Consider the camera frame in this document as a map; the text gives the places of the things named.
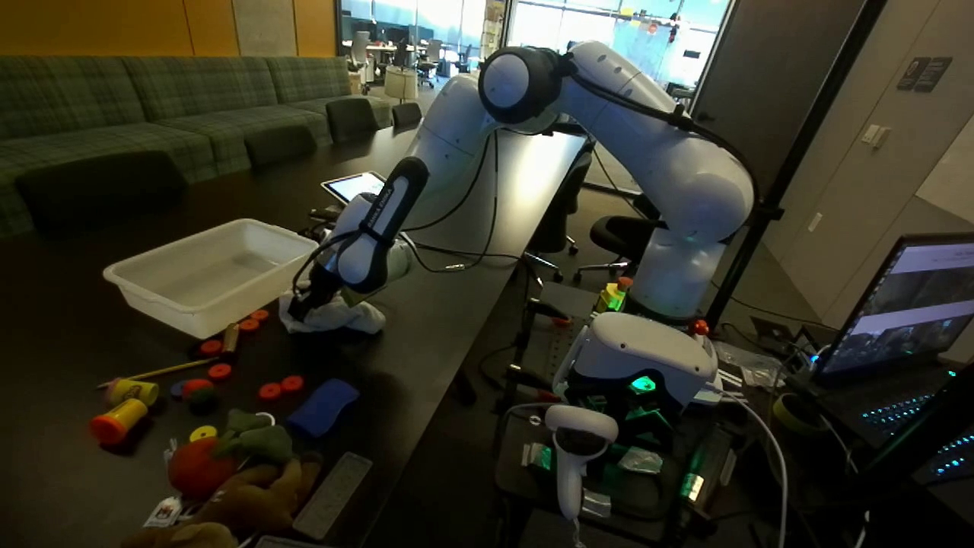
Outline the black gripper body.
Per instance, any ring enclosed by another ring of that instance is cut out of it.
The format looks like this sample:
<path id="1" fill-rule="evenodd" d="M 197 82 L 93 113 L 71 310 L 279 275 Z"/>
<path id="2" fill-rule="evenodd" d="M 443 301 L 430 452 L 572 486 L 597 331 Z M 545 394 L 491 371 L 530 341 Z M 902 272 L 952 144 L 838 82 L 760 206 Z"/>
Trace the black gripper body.
<path id="1" fill-rule="evenodd" d="M 339 288 L 341 282 L 331 275 L 317 272 L 312 282 L 292 294 L 289 318 L 306 321 L 312 310 L 328 304 Z"/>

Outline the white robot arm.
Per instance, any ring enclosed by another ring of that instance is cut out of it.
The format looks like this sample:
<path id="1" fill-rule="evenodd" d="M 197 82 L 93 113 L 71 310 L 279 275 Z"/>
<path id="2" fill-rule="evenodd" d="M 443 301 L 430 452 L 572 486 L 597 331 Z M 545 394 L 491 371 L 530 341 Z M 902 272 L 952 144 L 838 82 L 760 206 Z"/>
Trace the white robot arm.
<path id="1" fill-rule="evenodd" d="M 380 288 L 397 239 L 450 222 L 500 140 L 560 134 L 610 149 L 660 213 L 636 263 L 633 301 L 674 321 L 698 315 L 727 239 L 751 215 L 751 168 L 606 42 L 509 45 L 450 80 L 380 185 L 345 206 L 288 315 L 306 321 L 345 288 Z"/>

